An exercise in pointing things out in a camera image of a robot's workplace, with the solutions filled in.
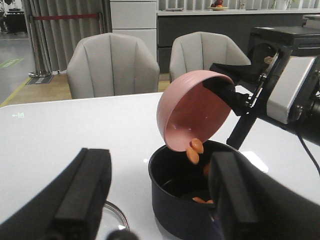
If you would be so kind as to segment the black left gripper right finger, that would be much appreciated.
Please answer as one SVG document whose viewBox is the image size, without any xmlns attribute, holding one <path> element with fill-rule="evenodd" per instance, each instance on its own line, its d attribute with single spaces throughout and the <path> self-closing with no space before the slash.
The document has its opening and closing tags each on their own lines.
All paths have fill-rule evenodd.
<svg viewBox="0 0 320 240">
<path fill-rule="evenodd" d="M 211 155 L 208 186 L 225 240 L 320 238 L 320 206 L 272 179 L 237 152 Z"/>
</svg>

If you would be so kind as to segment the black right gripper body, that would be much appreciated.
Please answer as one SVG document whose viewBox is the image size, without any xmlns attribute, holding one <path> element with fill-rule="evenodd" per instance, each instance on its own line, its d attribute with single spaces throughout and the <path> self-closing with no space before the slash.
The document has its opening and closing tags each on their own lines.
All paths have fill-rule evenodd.
<svg viewBox="0 0 320 240">
<path fill-rule="evenodd" d="M 257 118 L 266 115 L 267 101 L 292 51 L 291 47 L 280 47 L 269 60 L 268 67 L 260 74 L 257 87 L 247 100 L 244 112 L 226 141 L 229 146 L 239 149 Z"/>
</svg>

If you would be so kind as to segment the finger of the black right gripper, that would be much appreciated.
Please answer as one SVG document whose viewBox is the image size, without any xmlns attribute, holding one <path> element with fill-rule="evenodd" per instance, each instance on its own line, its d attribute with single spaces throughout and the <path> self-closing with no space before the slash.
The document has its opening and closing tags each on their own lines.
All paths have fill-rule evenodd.
<svg viewBox="0 0 320 240">
<path fill-rule="evenodd" d="M 250 65 L 213 63 L 209 70 L 226 75 L 236 83 L 244 81 L 255 84 L 258 80 L 258 65 L 256 63 Z M 249 95 L 235 92 L 235 83 L 226 82 L 221 77 L 218 77 L 215 80 L 212 78 L 204 80 L 202 84 L 206 89 L 220 97 L 237 116 L 242 114 Z"/>
</svg>

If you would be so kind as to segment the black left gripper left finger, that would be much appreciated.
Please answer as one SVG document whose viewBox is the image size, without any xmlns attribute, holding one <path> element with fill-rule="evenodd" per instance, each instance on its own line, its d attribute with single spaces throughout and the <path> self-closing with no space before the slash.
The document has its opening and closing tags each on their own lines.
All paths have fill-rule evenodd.
<svg viewBox="0 0 320 240">
<path fill-rule="evenodd" d="M 82 148 L 49 185 L 0 225 L 0 238 L 94 240 L 111 179 L 109 150 Z"/>
</svg>

